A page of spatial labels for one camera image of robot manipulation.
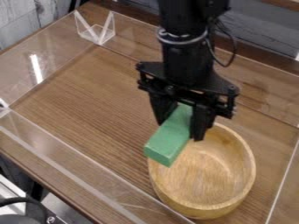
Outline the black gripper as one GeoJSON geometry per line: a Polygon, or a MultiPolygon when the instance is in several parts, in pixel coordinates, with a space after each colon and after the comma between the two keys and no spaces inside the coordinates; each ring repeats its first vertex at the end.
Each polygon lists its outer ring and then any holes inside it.
{"type": "Polygon", "coordinates": [[[192,107],[190,138],[201,141],[214,117],[233,116],[238,88],[213,69],[222,63],[209,40],[180,44],[160,42],[161,61],[140,61],[137,86],[149,95],[154,120],[164,123],[178,103],[192,107]]]}

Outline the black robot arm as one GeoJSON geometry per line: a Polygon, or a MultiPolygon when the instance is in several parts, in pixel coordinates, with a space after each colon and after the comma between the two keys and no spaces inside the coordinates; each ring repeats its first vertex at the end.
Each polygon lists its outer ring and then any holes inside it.
{"type": "Polygon", "coordinates": [[[156,38],[162,60],[136,64],[137,87],[149,95],[154,119],[164,123],[176,107],[190,107],[189,138],[200,141],[214,118],[233,116],[238,88],[214,71],[214,31],[229,0],[157,0],[156,38]]]}

